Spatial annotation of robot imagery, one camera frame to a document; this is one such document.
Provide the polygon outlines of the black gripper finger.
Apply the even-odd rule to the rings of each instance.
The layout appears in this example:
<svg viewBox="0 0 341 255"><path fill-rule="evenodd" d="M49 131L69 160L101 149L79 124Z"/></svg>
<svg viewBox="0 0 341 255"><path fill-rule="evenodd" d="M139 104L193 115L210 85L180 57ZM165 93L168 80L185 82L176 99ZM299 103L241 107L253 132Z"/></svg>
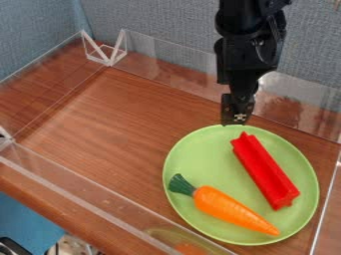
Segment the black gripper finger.
<svg viewBox="0 0 341 255"><path fill-rule="evenodd" d="M248 100L240 100L233 94L221 96L221 124L244 125L249 120L254 110L254 97Z"/></svg>

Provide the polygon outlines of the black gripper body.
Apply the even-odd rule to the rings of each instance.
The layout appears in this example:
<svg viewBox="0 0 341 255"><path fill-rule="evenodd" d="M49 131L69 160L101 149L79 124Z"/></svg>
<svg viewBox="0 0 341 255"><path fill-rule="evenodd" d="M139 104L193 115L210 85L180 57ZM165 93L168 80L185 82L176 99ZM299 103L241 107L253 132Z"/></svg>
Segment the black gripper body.
<svg viewBox="0 0 341 255"><path fill-rule="evenodd" d="M287 36L284 11L264 17L242 34L221 30L214 44L217 82L229 85L236 97L252 97L258 79L279 66Z"/></svg>

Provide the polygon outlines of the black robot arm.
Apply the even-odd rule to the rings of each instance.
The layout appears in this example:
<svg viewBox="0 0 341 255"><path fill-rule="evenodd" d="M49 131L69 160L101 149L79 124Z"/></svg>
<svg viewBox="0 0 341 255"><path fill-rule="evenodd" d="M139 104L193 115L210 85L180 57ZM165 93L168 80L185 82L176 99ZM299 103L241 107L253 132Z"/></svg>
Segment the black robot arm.
<svg viewBox="0 0 341 255"><path fill-rule="evenodd" d="M279 66L287 37L284 7L292 0L220 0L214 43L221 124L244 125L253 113L258 80Z"/></svg>

